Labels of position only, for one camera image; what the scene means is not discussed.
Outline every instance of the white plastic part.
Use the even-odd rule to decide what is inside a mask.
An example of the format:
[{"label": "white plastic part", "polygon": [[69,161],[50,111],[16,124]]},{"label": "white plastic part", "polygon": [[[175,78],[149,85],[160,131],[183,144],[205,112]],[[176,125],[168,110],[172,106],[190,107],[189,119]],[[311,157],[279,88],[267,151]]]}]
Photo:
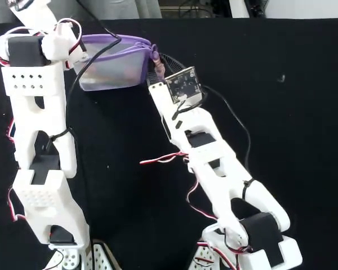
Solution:
[{"label": "white plastic part", "polygon": [[35,0],[25,10],[16,11],[15,7],[10,9],[25,26],[50,31],[57,22],[54,14],[47,6],[50,2],[50,0]]},{"label": "white plastic part", "polygon": [[[110,265],[110,261],[105,254],[103,247],[99,244],[94,244],[95,270],[114,270]],[[92,270],[92,255],[88,253],[86,257],[85,270]]]},{"label": "white plastic part", "polygon": [[[199,260],[196,258],[210,260],[214,263],[208,263],[204,260]],[[190,263],[188,270],[220,270],[220,257],[208,247],[199,246],[194,254],[193,260]]]},{"label": "white plastic part", "polygon": [[[224,236],[214,231],[218,228],[218,224],[208,226],[203,230],[202,237],[210,246],[220,249],[227,258],[235,264],[235,254],[225,246]],[[242,270],[288,270],[299,266],[302,263],[303,258],[300,254],[298,244],[294,239],[283,236],[283,241],[278,243],[278,246],[284,259],[283,263],[273,268],[270,267],[265,251],[259,250],[254,253],[244,253],[239,255],[238,260],[240,268]]]},{"label": "white plastic part", "polygon": [[249,18],[249,13],[244,0],[229,0],[233,18]]},{"label": "white plastic part", "polygon": [[63,250],[64,259],[62,265],[67,270],[75,269],[80,262],[79,251],[77,249]]},{"label": "white plastic part", "polygon": [[259,250],[255,253],[247,253],[239,256],[239,265],[243,270],[257,270],[261,266],[261,270],[288,270],[299,266],[302,261],[302,255],[298,248],[297,242],[287,236],[283,236],[283,241],[279,244],[284,263],[281,263],[273,268],[270,267],[266,253],[264,250]]},{"label": "white plastic part", "polygon": [[[165,119],[171,135],[170,142],[176,145],[181,152],[189,154],[188,169],[195,174],[212,203],[213,212],[218,217],[217,228],[222,232],[224,229],[226,230],[227,243],[231,247],[237,249],[241,246],[247,246],[247,233],[232,212],[231,199],[242,199],[244,183],[252,179],[251,175],[237,160],[233,149],[221,137],[210,113],[197,107],[179,114],[173,120],[178,105],[173,104],[167,86],[163,83],[157,83],[151,85],[149,91],[160,116]],[[191,131],[192,134],[206,132],[211,134],[216,141],[192,148],[186,137],[186,131]],[[213,170],[209,162],[217,159],[220,160],[220,166]],[[270,212],[276,219],[281,231],[289,228],[290,220],[287,213],[260,182],[252,182],[247,188],[245,199],[261,211]],[[206,241],[211,241],[210,237],[205,235],[205,232],[206,230],[203,231],[203,238]],[[219,242],[220,245],[214,246],[227,249],[224,245],[223,236],[221,236]]]},{"label": "white plastic part", "polygon": [[51,259],[49,260],[49,262],[47,263],[46,267],[43,270],[45,269],[62,270],[62,263],[60,262],[62,262],[62,260],[64,259],[63,259],[63,255],[59,251],[55,251],[55,253],[53,254],[53,256],[51,257]]},{"label": "white plastic part", "polygon": [[13,188],[25,210],[26,221],[42,244],[49,244],[51,225],[70,232],[76,245],[53,245],[51,249],[85,249],[89,244],[89,226],[82,209],[75,202],[61,170],[49,170],[45,184],[31,184],[33,170],[19,169]]},{"label": "white plastic part", "polygon": [[[21,169],[29,169],[35,157],[38,131],[53,136],[66,130],[63,66],[57,62],[43,67],[3,67],[2,74],[15,119],[15,158]],[[36,105],[35,96],[43,97],[45,109]],[[68,132],[56,139],[54,145],[65,176],[74,177],[77,161],[72,135]]]},{"label": "white plastic part", "polygon": [[67,35],[63,35],[64,24],[59,24],[55,31],[45,35],[41,42],[41,48],[46,59],[62,61],[69,58],[69,50],[73,41]]},{"label": "white plastic part", "polygon": [[[81,264],[81,270],[92,270],[92,255],[91,251],[88,252],[87,255],[85,255],[84,252],[75,253],[72,252],[75,250],[60,250],[64,254],[64,259],[61,264],[59,264],[57,267],[53,268],[55,270],[72,270],[75,269],[75,267],[79,264],[79,256],[82,258],[82,264]],[[51,268],[55,265],[57,265],[61,259],[62,255],[59,252],[54,253],[54,255],[51,257],[49,263],[46,265],[45,269]],[[109,258],[106,256],[105,251],[103,250],[102,246],[99,244],[94,244],[94,258],[95,258],[95,270],[114,270],[113,267],[110,264]]]}]

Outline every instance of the red and white wire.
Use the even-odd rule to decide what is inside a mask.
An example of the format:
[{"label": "red and white wire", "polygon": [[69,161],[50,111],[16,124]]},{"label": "red and white wire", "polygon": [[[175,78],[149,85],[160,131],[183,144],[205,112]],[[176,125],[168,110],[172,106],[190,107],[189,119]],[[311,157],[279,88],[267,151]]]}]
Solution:
[{"label": "red and white wire", "polygon": [[156,159],[143,160],[143,161],[139,162],[139,164],[145,165],[145,164],[150,164],[150,163],[155,163],[155,162],[169,163],[169,162],[173,161],[177,156],[183,156],[183,157],[187,158],[188,154],[185,154],[183,152],[171,153],[171,154],[163,155],[163,156],[158,157]]},{"label": "red and white wire", "polygon": [[195,264],[202,266],[202,267],[209,267],[209,266],[212,266],[214,264],[214,262],[212,260],[208,260],[208,259],[201,258],[201,257],[195,257],[193,261],[194,261]]},{"label": "red and white wire", "polygon": [[10,208],[12,221],[15,222],[18,219],[26,219],[24,215],[15,214],[15,209],[14,209],[14,206],[13,206],[12,201],[10,199],[11,191],[12,191],[12,187],[9,188],[9,191],[7,193],[7,204],[9,205],[9,208]]},{"label": "red and white wire", "polygon": [[9,31],[7,31],[7,32],[5,33],[5,35],[12,34],[12,33],[16,32],[16,31],[19,31],[19,30],[27,30],[27,31],[29,31],[29,30],[35,30],[35,31],[37,31],[37,33],[41,33],[41,34],[45,35],[45,32],[44,32],[44,31],[37,30],[37,29],[33,29],[33,28],[30,28],[30,27],[26,27],[26,26],[19,26],[19,27],[12,28],[12,29],[10,29]]},{"label": "red and white wire", "polygon": [[192,203],[190,202],[190,199],[189,199],[190,194],[192,194],[192,193],[197,189],[198,186],[199,186],[199,182],[198,182],[198,179],[196,179],[196,180],[195,180],[194,186],[191,187],[191,189],[190,189],[190,190],[188,191],[188,193],[186,194],[186,201],[188,202],[189,206],[190,206],[191,208],[193,208],[195,211],[201,213],[202,215],[204,215],[204,216],[207,217],[207,218],[210,218],[210,219],[213,219],[213,220],[216,221],[217,218],[216,218],[214,215],[208,214],[208,213],[206,213],[205,211],[196,208],[196,207],[193,206]]},{"label": "red and white wire", "polygon": [[219,254],[219,256],[223,259],[223,261],[225,261],[227,263],[227,265],[232,269],[232,270],[240,270],[239,266],[238,268],[234,266],[234,264],[228,259],[228,257],[218,248],[216,247],[211,247],[208,243],[206,242],[197,242],[198,246],[204,246],[206,248],[211,248],[212,250],[214,250],[215,252],[217,252]]},{"label": "red and white wire", "polygon": [[9,125],[9,127],[8,127],[8,129],[7,129],[7,134],[6,134],[6,136],[9,138],[9,140],[11,141],[11,142],[15,142],[14,141],[14,137],[11,137],[11,132],[12,132],[12,129],[13,129],[13,127],[14,127],[14,119],[12,118],[11,119],[11,122],[10,122],[10,125]]},{"label": "red and white wire", "polygon": [[10,63],[7,60],[5,60],[5,59],[3,59],[3,58],[0,57],[0,65],[2,65],[2,66],[10,66]]}]

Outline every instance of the black cable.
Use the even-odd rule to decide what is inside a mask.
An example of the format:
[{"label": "black cable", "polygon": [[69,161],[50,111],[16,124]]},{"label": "black cable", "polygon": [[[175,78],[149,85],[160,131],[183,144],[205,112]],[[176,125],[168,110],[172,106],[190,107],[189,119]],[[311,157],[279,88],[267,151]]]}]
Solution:
[{"label": "black cable", "polygon": [[88,223],[89,223],[89,239],[90,239],[90,248],[91,248],[91,257],[92,257],[92,269],[95,269],[95,255],[94,255],[94,244],[92,241],[92,223],[91,223],[91,217],[90,217],[90,199],[89,199],[89,189],[88,189],[88,182],[87,182],[87,175],[86,175],[86,171],[85,171],[85,167],[84,167],[84,162],[82,159],[82,155],[80,154],[80,150],[79,150],[79,143],[78,143],[78,137],[76,135],[76,133],[74,132],[73,128],[69,125],[68,122],[68,113],[69,113],[69,104],[70,101],[72,99],[72,94],[74,92],[75,86],[76,84],[79,82],[80,78],[83,76],[83,74],[85,73],[85,71],[90,67],[91,64],[94,63],[94,61],[96,59],[98,59],[104,52],[110,50],[111,48],[113,48],[115,45],[117,45],[122,38],[119,37],[118,35],[116,35],[115,33],[111,32],[80,0],[76,0],[77,3],[107,32],[109,33],[111,36],[115,37],[117,40],[115,40],[114,42],[111,42],[111,44],[107,45],[106,47],[104,47],[103,49],[101,49],[99,52],[97,52],[86,64],[85,66],[79,71],[79,73],[77,74],[76,78],[74,79],[74,82],[72,83],[72,86],[69,88],[68,93],[66,95],[66,129],[72,134],[75,143],[75,151],[76,151],[76,155],[78,157],[78,165],[81,169],[81,173],[82,173],[82,177],[83,177],[83,181],[84,181],[84,188],[86,190],[86,205],[87,205],[87,219],[88,219]]},{"label": "black cable", "polygon": [[59,261],[59,263],[57,264],[57,265],[55,265],[55,266],[52,266],[52,267],[50,267],[50,268],[45,268],[44,270],[51,270],[51,269],[54,269],[54,268],[56,268],[57,266],[59,266],[60,265],[60,263],[62,263],[63,262],[63,260],[64,260],[64,254],[60,251],[60,250],[56,250],[57,252],[59,252],[60,254],[61,254],[61,260]]},{"label": "black cable", "polygon": [[86,11],[86,13],[88,13],[90,15],[90,17],[92,17],[108,34],[112,35],[115,38],[119,38],[118,35],[116,35],[115,33],[111,32],[104,24],[102,21],[100,21],[82,2],[81,0],[76,0],[77,3],[79,4],[79,6],[81,6],[83,8],[83,10]]},{"label": "black cable", "polygon": [[234,253],[241,252],[240,250],[233,249],[233,248],[230,247],[230,246],[228,245],[228,243],[226,242],[226,229],[224,229],[224,244],[225,244],[225,246],[226,246],[231,252],[234,252]]},{"label": "black cable", "polygon": [[250,149],[251,149],[251,145],[252,145],[252,140],[251,140],[250,133],[249,133],[248,129],[243,124],[243,122],[240,120],[240,118],[236,115],[236,113],[232,109],[232,107],[229,104],[229,102],[225,99],[225,97],[221,93],[219,93],[218,91],[214,90],[213,88],[211,88],[209,86],[203,85],[203,87],[205,89],[209,90],[210,92],[212,92],[213,94],[217,95],[218,97],[220,97],[224,101],[224,103],[228,107],[228,109],[231,112],[231,114],[234,116],[234,118],[237,120],[237,122],[242,126],[242,128],[246,132],[247,139],[248,139],[248,148],[247,148],[246,155],[245,155],[245,158],[244,158],[244,167],[250,173],[250,170],[249,170],[249,154],[250,154]]},{"label": "black cable", "polygon": [[35,0],[28,0],[26,2],[26,4],[24,4],[22,7],[19,7],[19,3],[16,1],[15,3],[15,10],[17,12],[20,12],[20,11],[23,11],[23,10],[26,10],[28,7],[30,7],[32,5],[32,3],[34,3]]},{"label": "black cable", "polygon": [[191,105],[191,106],[189,106],[189,107],[187,107],[187,108],[184,108],[184,109],[181,109],[181,110],[180,110],[180,108],[182,107],[182,105],[185,103],[185,100],[182,101],[182,103],[178,106],[176,112],[174,113],[174,115],[173,115],[173,117],[172,117],[172,120],[175,120],[175,119],[178,117],[179,114],[185,113],[185,112],[187,112],[187,111],[190,111],[190,110],[192,110],[192,109],[195,109],[195,108],[197,108],[197,107],[202,106],[202,104],[205,102],[205,100],[206,100],[207,97],[208,97],[208,93],[202,89],[202,94],[203,94],[202,99],[199,100],[197,103],[195,103],[194,105]]},{"label": "black cable", "polygon": [[99,52],[97,52],[86,64],[85,66],[79,71],[79,73],[77,74],[74,82],[72,83],[72,86],[69,88],[68,93],[66,94],[66,113],[68,113],[68,108],[69,108],[69,104],[70,104],[70,100],[71,100],[71,95],[74,92],[75,86],[76,84],[79,82],[80,78],[83,76],[83,74],[85,73],[85,71],[91,66],[91,64],[94,63],[94,61],[96,59],[98,59],[104,52],[110,50],[111,48],[113,48],[115,45],[117,45],[120,41],[122,40],[121,37],[118,37],[117,40],[115,40],[114,42],[111,42],[111,44],[107,45],[106,47],[104,47],[103,49],[101,49]]}]

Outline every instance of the circuit board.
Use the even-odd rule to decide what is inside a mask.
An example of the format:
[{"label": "circuit board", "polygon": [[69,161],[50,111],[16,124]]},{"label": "circuit board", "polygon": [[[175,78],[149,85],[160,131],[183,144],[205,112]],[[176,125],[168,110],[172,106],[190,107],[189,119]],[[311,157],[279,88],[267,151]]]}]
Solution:
[{"label": "circuit board", "polygon": [[166,77],[165,81],[174,104],[201,93],[194,67],[189,67]]}]

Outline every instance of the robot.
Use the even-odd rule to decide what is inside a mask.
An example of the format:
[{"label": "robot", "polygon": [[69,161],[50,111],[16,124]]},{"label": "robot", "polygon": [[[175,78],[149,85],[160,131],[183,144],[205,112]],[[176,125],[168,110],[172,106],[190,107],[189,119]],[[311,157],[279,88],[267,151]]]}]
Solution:
[{"label": "robot", "polygon": [[[9,1],[25,27],[0,37],[0,64],[15,118],[15,159],[20,167],[12,189],[25,215],[15,214],[11,190],[9,206],[13,220],[25,219],[39,242],[56,250],[46,270],[120,269],[105,244],[91,241],[89,225],[68,186],[68,178],[77,173],[77,156],[74,133],[66,124],[64,71],[87,55],[80,44],[81,26],[70,18],[57,21],[49,2]],[[29,34],[17,33],[23,29]],[[154,62],[162,77],[162,63]],[[200,184],[212,203],[213,215],[192,206],[214,224],[203,230],[189,269],[221,269],[223,264],[232,270],[287,270],[300,265],[296,241],[282,235],[290,227],[287,213],[241,165],[210,113],[200,108],[206,91],[195,69],[162,79],[150,85],[149,92],[168,139],[180,151],[142,164],[180,156],[197,179],[188,202]],[[35,97],[43,98],[44,107]],[[38,131],[48,134],[47,148],[54,145],[57,154],[35,152]],[[230,206],[233,198],[245,200],[260,213],[238,220]]]}]

